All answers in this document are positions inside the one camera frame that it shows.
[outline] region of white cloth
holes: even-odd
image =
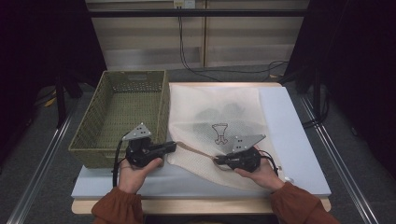
[[[275,156],[259,91],[255,88],[172,85],[169,132],[173,141],[183,142],[210,156],[230,153],[238,135],[265,134],[267,137],[258,147]],[[221,171],[208,157],[181,147],[168,154],[167,160],[223,186],[263,191],[250,179],[234,171]]]

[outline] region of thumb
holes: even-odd
[[[143,168],[143,170],[145,171],[145,174],[147,175],[151,171],[155,170],[155,168],[157,168],[162,162],[163,162],[163,159],[161,159],[161,158],[157,158],[157,159],[149,162],[148,165]]]
[[[250,176],[251,176],[251,173],[250,173],[250,172],[248,172],[248,171],[246,171],[246,170],[243,170],[243,169],[235,168],[234,171],[235,171],[237,174],[241,175],[242,177],[250,178]]]

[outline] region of basket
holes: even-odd
[[[69,151],[87,168],[113,167],[119,141],[141,122],[165,142],[169,97],[165,71],[105,71]]]

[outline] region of rust-colored shirt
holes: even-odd
[[[271,205],[281,223],[339,223],[324,209],[319,198],[286,183],[271,194]],[[140,195],[128,194],[118,188],[111,190],[92,209],[95,224],[143,222]]]

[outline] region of printed design on bag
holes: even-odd
[[[215,140],[215,143],[220,145],[220,143],[222,143],[223,145],[228,143],[228,140],[225,139],[224,137],[224,133],[225,130],[228,127],[228,123],[218,123],[218,124],[214,124],[212,125],[212,128],[216,131],[216,133],[218,134],[218,138]]]

